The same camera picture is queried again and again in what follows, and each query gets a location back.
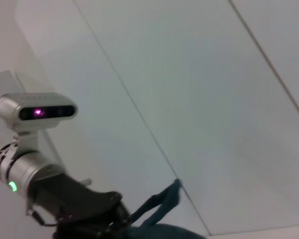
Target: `teal fabric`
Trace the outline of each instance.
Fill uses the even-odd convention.
[[[142,225],[126,228],[117,235],[118,239],[204,239],[204,237],[184,228],[171,225],[157,224],[170,210],[179,203],[181,182],[176,179],[173,184],[157,195],[151,196],[135,213],[131,215],[134,223],[144,213],[160,205]]]
[[[157,224],[142,228],[127,228],[119,233],[118,239],[205,239],[186,229]]]

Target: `silver metal housing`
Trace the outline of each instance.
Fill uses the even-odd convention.
[[[21,120],[19,113],[23,108],[73,106],[75,114],[70,117]],[[56,127],[61,120],[69,120],[76,116],[77,106],[69,98],[57,93],[14,93],[0,98],[0,117],[6,121],[7,127],[15,132],[33,132],[44,128]]]
[[[18,193],[29,198],[31,184],[47,177],[64,173],[64,169],[39,152],[28,153],[20,157],[9,173],[9,181],[13,181]]]

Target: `white wall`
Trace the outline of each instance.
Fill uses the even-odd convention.
[[[299,104],[299,0],[233,2]]]
[[[299,182],[299,115],[227,1],[74,3],[21,0],[16,20],[130,208],[168,160],[213,234],[299,225],[279,190]]]

